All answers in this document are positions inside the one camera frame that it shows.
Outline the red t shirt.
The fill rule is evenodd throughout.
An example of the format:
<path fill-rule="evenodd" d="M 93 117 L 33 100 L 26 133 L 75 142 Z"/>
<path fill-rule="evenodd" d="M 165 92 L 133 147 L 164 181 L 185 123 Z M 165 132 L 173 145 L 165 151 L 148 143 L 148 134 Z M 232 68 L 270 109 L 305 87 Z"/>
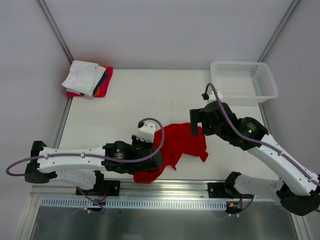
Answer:
<path fill-rule="evenodd" d="M 155 181 L 170 166 L 176 170 L 182 155 L 189 155 L 200 158 L 205 162 L 209 156 L 207 152 L 206 137 L 202 133 L 202 128 L 197 128 L 198 135 L 192 136 L 191 124 L 172 123 L 164 127 L 164 143 L 160 149 L 163 163 L 155 172 L 142 171 L 133 176 L 133 180 L 138 184 L 150 184 Z"/>

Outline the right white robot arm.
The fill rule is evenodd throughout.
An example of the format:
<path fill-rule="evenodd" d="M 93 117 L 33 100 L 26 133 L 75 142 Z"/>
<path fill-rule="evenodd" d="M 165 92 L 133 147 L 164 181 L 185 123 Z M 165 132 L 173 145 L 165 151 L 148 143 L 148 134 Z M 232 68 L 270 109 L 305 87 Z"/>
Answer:
<path fill-rule="evenodd" d="M 191 134 L 198 124 L 205 136 L 216 135 L 230 145 L 261 160 L 278 180 L 256 178 L 233 171 L 224 180 L 224 193 L 231 199 L 255 195 L 279 202 L 287 211 L 305 216 L 320 209 L 320 176 L 307 170 L 275 141 L 268 130 L 252 117 L 238 118 L 226 103 L 213 101 L 189 111 Z"/>

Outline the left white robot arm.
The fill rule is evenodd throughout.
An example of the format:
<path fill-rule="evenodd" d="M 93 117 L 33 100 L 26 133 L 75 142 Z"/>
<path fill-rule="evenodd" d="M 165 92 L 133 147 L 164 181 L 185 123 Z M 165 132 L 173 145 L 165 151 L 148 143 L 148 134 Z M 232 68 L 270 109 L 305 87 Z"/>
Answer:
<path fill-rule="evenodd" d="M 151 142 L 132 137 L 132 143 L 115 141 L 103 146 L 60 150 L 34 141 L 31 160 L 26 165 L 24 180 L 32 184 L 57 181 L 99 195 L 104 191 L 104 171 L 136 175 L 155 173 L 163 165 L 163 157 Z"/>

